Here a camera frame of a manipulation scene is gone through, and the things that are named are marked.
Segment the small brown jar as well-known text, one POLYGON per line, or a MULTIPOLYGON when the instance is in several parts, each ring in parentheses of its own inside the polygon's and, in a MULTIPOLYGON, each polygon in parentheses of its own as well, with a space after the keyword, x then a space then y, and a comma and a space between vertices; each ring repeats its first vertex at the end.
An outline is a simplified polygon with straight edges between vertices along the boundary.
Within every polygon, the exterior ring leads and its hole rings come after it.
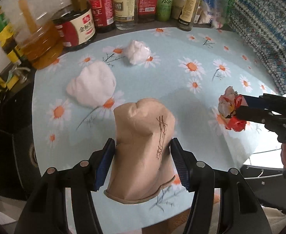
POLYGON ((173 0, 171 6, 171 17, 175 20, 179 19, 179 15, 181 14, 182 8, 185 4, 185 0, 173 0))

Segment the red white wrapper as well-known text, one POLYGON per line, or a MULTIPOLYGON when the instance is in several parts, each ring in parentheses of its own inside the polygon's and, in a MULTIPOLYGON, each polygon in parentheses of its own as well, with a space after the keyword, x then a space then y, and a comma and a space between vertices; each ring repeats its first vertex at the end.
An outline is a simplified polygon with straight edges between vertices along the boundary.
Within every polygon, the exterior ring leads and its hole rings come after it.
POLYGON ((241 106, 248 106, 243 95, 238 94, 232 86, 228 86, 225 93, 219 97, 218 111, 227 130, 241 132, 245 130, 247 121, 237 117, 236 111, 241 106))

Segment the white crumpled tissue left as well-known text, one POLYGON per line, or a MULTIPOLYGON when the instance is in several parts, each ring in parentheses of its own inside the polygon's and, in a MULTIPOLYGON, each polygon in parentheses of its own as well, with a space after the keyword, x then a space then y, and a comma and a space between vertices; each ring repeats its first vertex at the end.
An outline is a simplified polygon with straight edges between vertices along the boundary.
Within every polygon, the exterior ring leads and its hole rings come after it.
POLYGON ((95 108, 105 104, 115 88, 116 79, 110 67, 102 61, 95 61, 71 79, 66 91, 79 104, 95 108))

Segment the large cooking oil jug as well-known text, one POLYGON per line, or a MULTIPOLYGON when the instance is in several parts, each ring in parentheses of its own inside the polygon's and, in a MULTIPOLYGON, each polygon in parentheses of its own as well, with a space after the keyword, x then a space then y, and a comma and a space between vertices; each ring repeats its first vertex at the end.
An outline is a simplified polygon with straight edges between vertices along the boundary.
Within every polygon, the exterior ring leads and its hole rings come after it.
POLYGON ((15 20, 15 40, 27 60, 45 69, 63 52, 63 43, 47 0, 18 0, 19 18, 15 20))

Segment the white crumpled tissue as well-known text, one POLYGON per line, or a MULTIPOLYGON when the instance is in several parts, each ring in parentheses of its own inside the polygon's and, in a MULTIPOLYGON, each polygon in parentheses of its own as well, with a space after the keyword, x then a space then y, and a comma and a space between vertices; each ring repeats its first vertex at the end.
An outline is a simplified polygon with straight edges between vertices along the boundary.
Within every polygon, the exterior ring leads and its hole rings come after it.
POLYGON ((66 91, 79 104, 95 108, 105 104, 115 88, 116 79, 110 67, 102 61, 95 61, 71 79, 66 91))
POLYGON ((151 50, 146 43, 137 40, 130 41, 123 53, 131 65, 138 65, 151 56, 151 50))

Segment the tall dark oil bottle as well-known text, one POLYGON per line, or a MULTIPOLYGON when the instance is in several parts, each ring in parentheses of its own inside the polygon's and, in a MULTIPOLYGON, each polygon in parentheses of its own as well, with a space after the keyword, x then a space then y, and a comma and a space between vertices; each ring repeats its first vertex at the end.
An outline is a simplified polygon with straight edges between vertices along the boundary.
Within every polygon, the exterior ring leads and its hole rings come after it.
POLYGON ((200 0, 185 0, 185 3, 178 18, 178 28, 183 31, 192 30, 194 18, 199 5, 200 0))

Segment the red label sauce bottle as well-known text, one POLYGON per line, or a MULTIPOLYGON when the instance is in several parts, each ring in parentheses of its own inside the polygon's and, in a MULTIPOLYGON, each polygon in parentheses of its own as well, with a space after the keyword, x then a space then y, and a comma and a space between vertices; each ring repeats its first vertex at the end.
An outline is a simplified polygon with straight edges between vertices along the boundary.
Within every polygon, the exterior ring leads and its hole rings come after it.
POLYGON ((113 0, 89 0, 96 31, 110 32, 115 28, 113 0))

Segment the white crumpled tissue right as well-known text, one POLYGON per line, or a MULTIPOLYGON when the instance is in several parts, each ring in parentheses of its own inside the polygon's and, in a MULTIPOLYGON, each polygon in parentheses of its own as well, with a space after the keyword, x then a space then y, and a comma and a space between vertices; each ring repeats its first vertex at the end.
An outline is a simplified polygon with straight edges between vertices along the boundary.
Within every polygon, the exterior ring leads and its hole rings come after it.
POLYGON ((137 40, 130 41, 123 53, 131 65, 138 65, 151 56, 151 50, 146 43, 137 40))

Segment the blue patterned cloth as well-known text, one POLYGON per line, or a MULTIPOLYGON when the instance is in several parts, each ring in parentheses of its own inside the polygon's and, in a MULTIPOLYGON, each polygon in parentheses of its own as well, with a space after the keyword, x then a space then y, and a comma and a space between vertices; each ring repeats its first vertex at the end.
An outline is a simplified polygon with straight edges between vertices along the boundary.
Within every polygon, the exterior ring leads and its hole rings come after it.
POLYGON ((228 23, 286 93, 286 0, 234 0, 228 23))

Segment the red label dark bottle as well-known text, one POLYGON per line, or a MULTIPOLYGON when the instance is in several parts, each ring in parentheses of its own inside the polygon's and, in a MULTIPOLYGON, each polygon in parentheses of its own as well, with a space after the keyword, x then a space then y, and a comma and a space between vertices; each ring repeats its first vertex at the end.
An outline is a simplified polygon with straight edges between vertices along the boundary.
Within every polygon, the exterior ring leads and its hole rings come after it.
POLYGON ((157 0, 137 0, 138 23, 155 20, 157 0))

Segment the brown paper bag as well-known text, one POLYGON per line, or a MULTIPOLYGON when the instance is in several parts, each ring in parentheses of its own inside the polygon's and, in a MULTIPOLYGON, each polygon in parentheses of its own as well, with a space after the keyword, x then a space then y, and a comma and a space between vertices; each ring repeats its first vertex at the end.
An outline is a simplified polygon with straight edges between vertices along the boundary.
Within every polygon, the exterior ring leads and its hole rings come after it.
POLYGON ((153 98, 123 104, 114 115, 115 157, 104 194, 122 204, 147 202, 175 180, 169 149, 175 117, 153 98))

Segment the green yellow bottle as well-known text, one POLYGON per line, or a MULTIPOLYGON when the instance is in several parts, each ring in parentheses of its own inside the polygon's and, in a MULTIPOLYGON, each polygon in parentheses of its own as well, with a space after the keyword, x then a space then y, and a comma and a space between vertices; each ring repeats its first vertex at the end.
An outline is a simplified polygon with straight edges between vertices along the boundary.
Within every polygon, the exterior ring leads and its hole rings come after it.
POLYGON ((15 32, 12 24, 0 6, 0 46, 8 59, 14 65, 19 66, 25 61, 25 56, 17 44, 14 35, 15 32))

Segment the black yellow scrubber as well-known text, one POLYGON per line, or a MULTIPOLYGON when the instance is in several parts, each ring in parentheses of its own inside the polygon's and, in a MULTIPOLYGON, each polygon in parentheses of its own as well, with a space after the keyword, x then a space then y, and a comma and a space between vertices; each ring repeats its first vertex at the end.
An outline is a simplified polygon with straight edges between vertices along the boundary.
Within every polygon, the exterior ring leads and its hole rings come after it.
POLYGON ((4 104, 10 95, 12 88, 19 82, 25 83, 31 69, 24 66, 13 66, 6 77, 0 75, 0 107, 4 104))

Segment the large soy sauce jug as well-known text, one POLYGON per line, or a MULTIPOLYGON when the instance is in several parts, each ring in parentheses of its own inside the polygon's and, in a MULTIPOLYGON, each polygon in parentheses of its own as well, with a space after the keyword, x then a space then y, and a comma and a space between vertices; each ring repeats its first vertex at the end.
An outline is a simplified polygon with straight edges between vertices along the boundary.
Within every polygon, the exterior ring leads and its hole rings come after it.
POLYGON ((95 23, 87 0, 69 0, 52 16, 66 51, 87 47, 96 37, 95 23))

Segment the daisy print blue tablecloth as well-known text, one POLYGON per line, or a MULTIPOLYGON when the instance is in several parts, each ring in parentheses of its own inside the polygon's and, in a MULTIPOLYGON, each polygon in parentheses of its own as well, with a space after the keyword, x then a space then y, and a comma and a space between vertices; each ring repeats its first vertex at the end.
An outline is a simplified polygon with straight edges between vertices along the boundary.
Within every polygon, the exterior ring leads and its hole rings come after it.
POLYGON ((166 144, 171 137, 212 168, 281 168, 280 144, 263 125, 227 130, 227 87, 274 94, 260 60, 236 33, 155 28, 110 37, 35 74, 32 129, 41 172, 72 168, 114 138, 115 161, 93 193, 104 233, 141 229, 191 206, 166 144))

